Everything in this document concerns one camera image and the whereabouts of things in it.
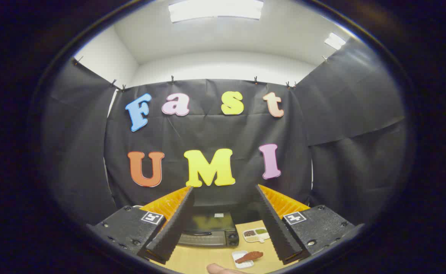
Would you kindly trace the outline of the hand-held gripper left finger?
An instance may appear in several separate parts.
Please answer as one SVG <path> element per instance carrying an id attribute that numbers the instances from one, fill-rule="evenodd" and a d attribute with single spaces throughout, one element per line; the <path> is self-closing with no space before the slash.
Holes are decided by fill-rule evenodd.
<path id="1" fill-rule="evenodd" d="M 186 186 L 145 206 L 125 206 L 88 229 L 124 255 L 165 264 L 191 219 L 193 204 L 193 187 Z"/>

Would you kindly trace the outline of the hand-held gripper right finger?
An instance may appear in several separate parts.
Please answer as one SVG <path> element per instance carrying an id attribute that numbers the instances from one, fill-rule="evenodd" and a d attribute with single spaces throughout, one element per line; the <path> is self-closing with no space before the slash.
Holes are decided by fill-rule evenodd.
<path id="1" fill-rule="evenodd" d="M 320 255 L 348 243 L 364 229 L 325 205 L 306 206 L 278 191 L 256 185 L 260 217 L 283 264 Z"/>

